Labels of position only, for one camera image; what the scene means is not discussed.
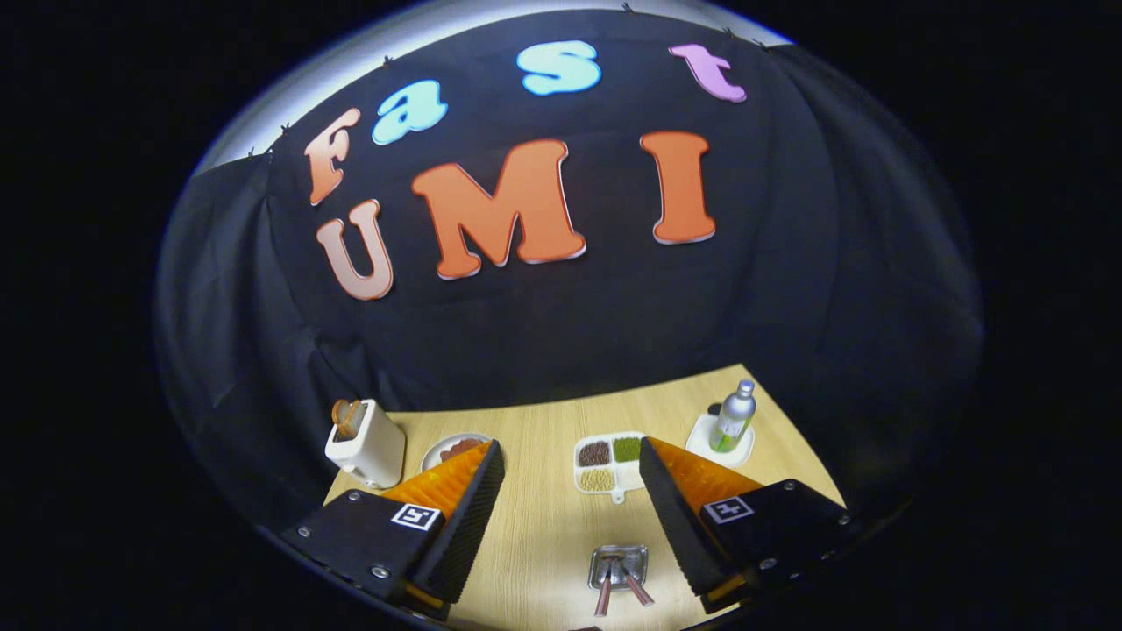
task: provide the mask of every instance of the letter m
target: letter m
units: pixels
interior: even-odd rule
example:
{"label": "letter m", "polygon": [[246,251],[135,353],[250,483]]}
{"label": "letter m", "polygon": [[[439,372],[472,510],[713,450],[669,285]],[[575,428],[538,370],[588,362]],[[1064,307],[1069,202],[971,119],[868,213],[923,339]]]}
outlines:
{"label": "letter m", "polygon": [[495,194],[489,195],[458,164],[443,164],[413,180],[413,192],[425,198],[440,243],[436,274],[445,281],[479,272],[479,255],[468,250],[468,235],[498,267],[511,256],[515,221],[522,221],[518,258],[548,263],[585,253],[574,232],[561,186],[561,162],[569,148],[560,140],[533,140],[511,149]]}

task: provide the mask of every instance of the pink letter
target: pink letter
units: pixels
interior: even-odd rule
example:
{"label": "pink letter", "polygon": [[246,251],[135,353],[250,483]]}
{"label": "pink letter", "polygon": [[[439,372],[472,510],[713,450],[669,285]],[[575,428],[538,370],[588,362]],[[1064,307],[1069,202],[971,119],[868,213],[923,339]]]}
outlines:
{"label": "pink letter", "polygon": [[728,62],[710,55],[705,46],[699,44],[674,46],[670,49],[670,54],[675,57],[683,57],[690,66],[690,72],[693,73],[693,79],[697,80],[698,84],[706,92],[714,97],[725,101],[733,101],[734,103],[739,103],[748,98],[744,88],[730,85],[725,81],[725,75],[718,70],[728,70]]}
{"label": "pink letter", "polygon": [[381,243],[381,231],[378,230],[378,202],[367,200],[356,205],[350,212],[351,223],[358,226],[366,244],[366,253],[370,255],[374,271],[369,276],[359,276],[351,264],[350,255],[343,246],[343,222],[332,219],[315,231],[315,240],[320,241],[328,253],[328,263],[335,273],[335,280],[344,292],[359,300],[377,300],[387,293],[394,284],[394,268],[389,264],[386,246]]}

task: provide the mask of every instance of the beans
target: beans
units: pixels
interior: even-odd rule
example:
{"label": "beans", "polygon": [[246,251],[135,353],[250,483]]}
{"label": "beans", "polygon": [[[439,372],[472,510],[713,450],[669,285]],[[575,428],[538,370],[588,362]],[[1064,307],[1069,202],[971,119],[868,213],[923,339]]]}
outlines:
{"label": "beans", "polygon": [[627,463],[638,459],[637,438],[617,438],[615,442],[611,443],[611,448],[616,451],[617,463]]}
{"label": "beans", "polygon": [[586,445],[577,457],[582,467],[608,464],[608,443],[599,440]]}
{"label": "beans", "polygon": [[580,487],[585,491],[611,491],[615,485],[608,469],[590,469],[580,474]]}

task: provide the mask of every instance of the white divided tray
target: white divided tray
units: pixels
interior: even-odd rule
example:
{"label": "white divided tray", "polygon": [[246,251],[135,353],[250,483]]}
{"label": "white divided tray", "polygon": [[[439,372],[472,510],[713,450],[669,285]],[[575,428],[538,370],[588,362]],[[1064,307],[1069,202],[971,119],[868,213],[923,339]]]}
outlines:
{"label": "white divided tray", "polygon": [[[638,458],[626,463],[616,461],[615,440],[617,438],[643,438],[646,435],[641,431],[620,431],[617,433],[601,433],[600,436],[589,436],[577,441],[572,449],[572,482],[577,485],[577,491],[589,495],[610,493],[611,501],[616,504],[624,503],[624,492],[643,488],[643,478],[638,475]],[[608,463],[606,465],[580,466],[580,450],[594,442],[608,443]],[[607,491],[586,491],[580,486],[580,476],[585,472],[605,469],[611,474],[613,486]]]}

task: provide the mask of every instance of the black cloth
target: black cloth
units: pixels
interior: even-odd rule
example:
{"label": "black cloth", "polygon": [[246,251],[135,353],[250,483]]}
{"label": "black cloth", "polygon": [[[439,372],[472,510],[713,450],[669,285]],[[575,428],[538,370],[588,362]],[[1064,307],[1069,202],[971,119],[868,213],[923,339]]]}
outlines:
{"label": "black cloth", "polygon": [[[514,60],[544,42],[598,52],[591,89],[536,97]],[[718,100],[670,46],[700,44],[747,91]],[[390,145],[376,109],[441,85],[445,117]],[[351,107],[343,182],[318,207],[304,148]],[[661,198],[652,131],[702,136],[716,235],[652,238]],[[563,140],[561,173],[587,252],[443,281],[413,179],[457,163],[495,191],[507,153]],[[376,199],[394,268],[383,299],[339,286],[316,229]],[[515,229],[512,250],[521,243]],[[469,248],[478,249],[468,240]],[[187,183],[155,296],[162,375],[200,460],[270,530],[322,501],[335,399],[387,410],[533,403],[743,363],[788,412],[852,507],[898,507],[937,461],[977,367],[983,331],[955,201],[894,118],[797,46],[763,49],[696,25],[619,11],[525,16],[394,60],[328,98],[272,147]],[[729,384],[732,390],[735,384]]]}

